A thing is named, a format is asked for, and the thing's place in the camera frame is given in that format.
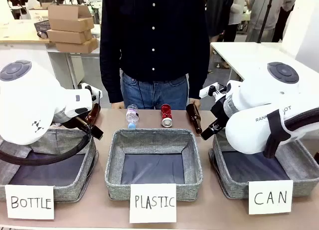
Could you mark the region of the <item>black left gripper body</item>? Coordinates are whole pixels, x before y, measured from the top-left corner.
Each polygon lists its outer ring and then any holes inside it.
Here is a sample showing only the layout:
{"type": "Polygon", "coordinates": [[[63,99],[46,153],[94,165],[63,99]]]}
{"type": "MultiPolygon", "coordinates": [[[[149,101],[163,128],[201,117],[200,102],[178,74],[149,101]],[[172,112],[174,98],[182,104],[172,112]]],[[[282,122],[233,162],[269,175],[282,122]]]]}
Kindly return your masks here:
{"type": "Polygon", "coordinates": [[[88,131],[87,123],[86,123],[85,118],[83,116],[76,116],[76,117],[70,119],[69,121],[62,123],[62,126],[64,126],[65,128],[68,128],[68,129],[77,128],[83,132],[88,131]]]}

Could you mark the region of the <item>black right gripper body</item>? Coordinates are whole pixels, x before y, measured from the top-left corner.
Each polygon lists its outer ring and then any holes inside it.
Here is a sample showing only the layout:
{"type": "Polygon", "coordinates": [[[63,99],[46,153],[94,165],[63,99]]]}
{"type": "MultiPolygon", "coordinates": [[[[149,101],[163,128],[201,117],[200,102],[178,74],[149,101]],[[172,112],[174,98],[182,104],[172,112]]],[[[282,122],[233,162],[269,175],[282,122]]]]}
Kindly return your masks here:
{"type": "Polygon", "coordinates": [[[211,108],[212,114],[216,117],[216,120],[210,125],[213,131],[220,131],[223,129],[229,120],[229,117],[224,110],[224,101],[225,97],[221,97],[211,108]]]}

